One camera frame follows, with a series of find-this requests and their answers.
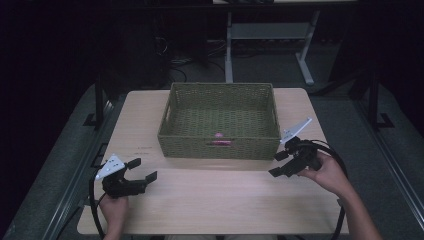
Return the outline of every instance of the white tag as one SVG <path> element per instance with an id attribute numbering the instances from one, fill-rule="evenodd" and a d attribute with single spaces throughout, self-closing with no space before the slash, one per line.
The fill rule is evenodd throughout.
<path id="1" fill-rule="evenodd" d="M 300 131 L 302 131 L 311 121 L 312 118 L 307 118 L 305 121 L 300 122 L 289 129 L 284 129 L 283 138 L 280 140 L 280 144 L 284 144 L 290 139 L 296 137 L 296 135 L 299 134 Z"/>
<path id="2" fill-rule="evenodd" d="M 118 158 L 115 154 L 107 160 L 105 165 L 100 169 L 100 171 L 96 175 L 96 180 L 100 180 L 104 177 L 111 175 L 125 167 L 125 164 Z"/>

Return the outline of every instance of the metal frame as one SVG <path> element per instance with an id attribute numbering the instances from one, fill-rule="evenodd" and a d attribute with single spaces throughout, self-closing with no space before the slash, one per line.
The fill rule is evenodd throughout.
<path id="1" fill-rule="evenodd" d="M 304 39 L 302 50 L 296 53 L 303 78 L 307 85 L 314 85 L 314 80 L 306 64 L 306 55 L 311 45 L 315 26 L 320 11 L 314 11 L 309 23 L 233 23 L 232 13 L 228 13 L 227 20 L 227 53 L 225 56 L 225 82 L 233 82 L 231 61 L 232 39 Z"/>

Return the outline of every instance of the finger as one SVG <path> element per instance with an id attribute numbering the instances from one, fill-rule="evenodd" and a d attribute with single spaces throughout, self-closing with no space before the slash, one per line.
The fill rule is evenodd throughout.
<path id="1" fill-rule="evenodd" d="M 321 164 L 324 164 L 324 162 L 329 160 L 331 156 L 321 151 L 317 151 L 317 158 Z"/>
<path id="2" fill-rule="evenodd" d="M 310 179 L 313 179 L 317 172 L 315 170 L 309 170 L 309 169 L 303 169 L 302 171 L 298 172 L 297 175 L 302 177 L 307 177 Z"/>

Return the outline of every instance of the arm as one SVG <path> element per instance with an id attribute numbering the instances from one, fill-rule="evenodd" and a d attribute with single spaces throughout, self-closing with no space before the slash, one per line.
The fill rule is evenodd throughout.
<path id="1" fill-rule="evenodd" d="M 106 194 L 100 202 L 100 209 L 107 222 L 107 231 L 104 239 L 119 240 L 129 210 L 128 197 L 113 199 Z"/>
<path id="2" fill-rule="evenodd" d="M 322 164 L 318 171 L 305 169 L 300 171 L 298 175 L 312 179 L 340 198 L 346 211 L 352 239 L 382 239 L 361 198 L 344 175 L 337 161 L 321 152 L 318 152 L 318 158 Z"/>

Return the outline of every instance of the handheld controller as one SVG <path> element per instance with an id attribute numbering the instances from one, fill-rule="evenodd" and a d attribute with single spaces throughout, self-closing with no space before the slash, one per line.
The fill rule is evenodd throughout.
<path id="1" fill-rule="evenodd" d="M 300 140 L 298 137 L 290 139 L 284 145 L 286 149 L 275 154 L 274 158 L 277 161 L 281 161 L 289 157 L 289 155 L 293 155 L 293 159 L 282 167 L 269 170 L 269 173 L 273 177 L 279 177 L 281 175 L 291 177 L 306 167 L 319 170 L 321 163 L 317 158 L 317 149 L 310 146 L 309 143 L 312 142 L 309 140 Z"/>

